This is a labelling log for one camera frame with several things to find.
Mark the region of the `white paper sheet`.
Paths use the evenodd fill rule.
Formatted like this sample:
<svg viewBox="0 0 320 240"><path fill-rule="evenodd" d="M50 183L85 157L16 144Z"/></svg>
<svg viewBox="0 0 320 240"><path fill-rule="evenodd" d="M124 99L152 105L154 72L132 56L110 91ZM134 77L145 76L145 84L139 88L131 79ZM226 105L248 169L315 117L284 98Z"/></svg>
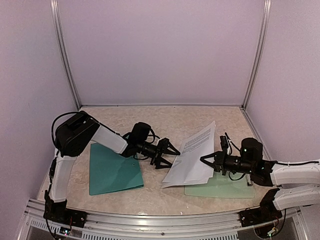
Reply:
<svg viewBox="0 0 320 240"><path fill-rule="evenodd" d="M213 121L200 132L185 139L177 156L162 181L162 188L202 185L213 177L214 170L200 158L214 152L216 123Z"/></svg>

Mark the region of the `light green clipboard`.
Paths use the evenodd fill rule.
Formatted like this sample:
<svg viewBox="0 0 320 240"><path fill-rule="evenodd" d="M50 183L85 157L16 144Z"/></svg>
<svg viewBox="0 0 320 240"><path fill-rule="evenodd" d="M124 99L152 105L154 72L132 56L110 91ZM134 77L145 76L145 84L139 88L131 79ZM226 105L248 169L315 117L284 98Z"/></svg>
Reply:
<svg viewBox="0 0 320 240"><path fill-rule="evenodd" d="M192 197L227 198L227 199L251 199L255 196L255 189L248 185L247 176L241 178L242 173L222 175L215 172L206 184L187 185L184 194Z"/></svg>

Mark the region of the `dark green folder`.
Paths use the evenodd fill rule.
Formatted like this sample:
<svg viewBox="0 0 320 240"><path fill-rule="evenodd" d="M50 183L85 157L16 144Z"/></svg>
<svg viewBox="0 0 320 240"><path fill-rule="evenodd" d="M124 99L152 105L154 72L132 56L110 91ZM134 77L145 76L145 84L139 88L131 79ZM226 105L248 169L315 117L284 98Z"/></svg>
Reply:
<svg viewBox="0 0 320 240"><path fill-rule="evenodd" d="M133 157L125 158L98 143L90 145L89 194L91 196L143 187L144 181L138 160Z"/></svg>

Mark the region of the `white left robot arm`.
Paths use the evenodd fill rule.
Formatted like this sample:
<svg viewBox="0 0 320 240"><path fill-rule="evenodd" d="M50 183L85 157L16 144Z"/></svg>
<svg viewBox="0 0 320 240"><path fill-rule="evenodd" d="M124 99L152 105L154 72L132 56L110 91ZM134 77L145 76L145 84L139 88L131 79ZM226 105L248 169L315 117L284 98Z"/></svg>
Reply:
<svg viewBox="0 0 320 240"><path fill-rule="evenodd" d="M136 123L130 132L120 135L83 110L63 113L55 121L65 116L69 118L59 126L51 125L55 157L49 171L50 185L44 194L45 201L53 204L50 214L61 223L70 218L70 211L64 206L67 204L67 187L73 165L90 142L98 143L124 158L142 155L150 159L150 164L157 170L172 166L163 155L181 154L168 138L158 137L144 122Z"/></svg>

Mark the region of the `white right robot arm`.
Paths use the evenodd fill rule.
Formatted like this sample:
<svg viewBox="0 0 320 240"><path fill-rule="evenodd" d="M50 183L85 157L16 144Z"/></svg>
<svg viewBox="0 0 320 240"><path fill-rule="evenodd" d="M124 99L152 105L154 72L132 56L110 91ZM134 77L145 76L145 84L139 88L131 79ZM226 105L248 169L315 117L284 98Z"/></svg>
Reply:
<svg viewBox="0 0 320 240"><path fill-rule="evenodd" d="M252 137L241 141L239 155L231 155L230 144L227 136L221 136L221 150L200 157L200 161L217 173L249 175L254 184L271 188L255 212L260 222L268 221L276 211L320 203L318 159L294 163L264 160L263 144Z"/></svg>

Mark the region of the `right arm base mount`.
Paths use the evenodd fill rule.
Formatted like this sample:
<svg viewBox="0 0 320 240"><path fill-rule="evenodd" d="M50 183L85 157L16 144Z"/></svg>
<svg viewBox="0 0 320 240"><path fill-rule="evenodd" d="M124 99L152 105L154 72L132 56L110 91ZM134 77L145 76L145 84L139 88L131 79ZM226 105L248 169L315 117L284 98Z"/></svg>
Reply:
<svg viewBox="0 0 320 240"><path fill-rule="evenodd" d="M282 218L282 211L276 209L273 200L279 188L270 189L259 203L259 207L246 208L238 213L242 227L259 225Z"/></svg>

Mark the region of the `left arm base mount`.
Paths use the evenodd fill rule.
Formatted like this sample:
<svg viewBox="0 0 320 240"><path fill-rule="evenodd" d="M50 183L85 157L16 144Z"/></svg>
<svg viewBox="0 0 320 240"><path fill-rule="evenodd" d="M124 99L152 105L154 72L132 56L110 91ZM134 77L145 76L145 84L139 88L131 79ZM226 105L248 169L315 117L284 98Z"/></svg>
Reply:
<svg viewBox="0 0 320 240"><path fill-rule="evenodd" d="M71 227L84 228L88 213L81 210L67 208L67 200L54 202L48 193L44 193L44 214L43 218L55 223L68 225Z"/></svg>

